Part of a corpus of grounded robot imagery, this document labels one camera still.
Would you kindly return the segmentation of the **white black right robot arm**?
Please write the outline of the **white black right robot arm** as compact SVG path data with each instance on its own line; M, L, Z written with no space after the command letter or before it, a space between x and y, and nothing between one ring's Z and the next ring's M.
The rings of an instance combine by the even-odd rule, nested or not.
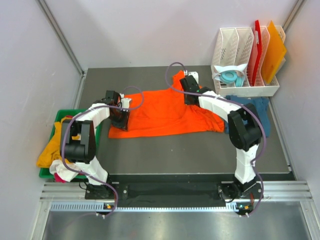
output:
M236 169L233 182L219 190L222 199L245 198L256 185L256 156L263 137L254 105L241 105L200 87L192 75L180 80L184 103L208 110L227 123L229 139L236 149Z

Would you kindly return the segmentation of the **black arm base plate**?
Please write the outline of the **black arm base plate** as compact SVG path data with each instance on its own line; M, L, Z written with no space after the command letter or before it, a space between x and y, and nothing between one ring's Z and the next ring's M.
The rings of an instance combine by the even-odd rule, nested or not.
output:
M110 188L118 193L118 207L179 208L222 207L231 201L220 196L221 187L231 184L233 174L113 174ZM258 200L260 181L244 197Z

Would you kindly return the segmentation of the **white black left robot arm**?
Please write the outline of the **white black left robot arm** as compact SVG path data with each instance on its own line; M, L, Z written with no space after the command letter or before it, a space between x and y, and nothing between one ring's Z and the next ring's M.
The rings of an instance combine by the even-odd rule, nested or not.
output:
M108 90L104 98L61 124L60 155L64 170L61 178L69 182L79 174L86 176L86 199L102 200L115 195L109 173L96 156L96 131L106 119L112 126L127 130L131 101L124 94Z

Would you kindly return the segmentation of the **orange t-shirt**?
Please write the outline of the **orange t-shirt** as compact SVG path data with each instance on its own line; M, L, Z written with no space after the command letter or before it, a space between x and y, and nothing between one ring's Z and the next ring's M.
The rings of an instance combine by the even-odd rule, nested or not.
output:
M186 105L184 95L171 88L144 91L143 96L142 106L130 112L128 129L111 126L110 139L225 131L225 123L218 115L197 105Z

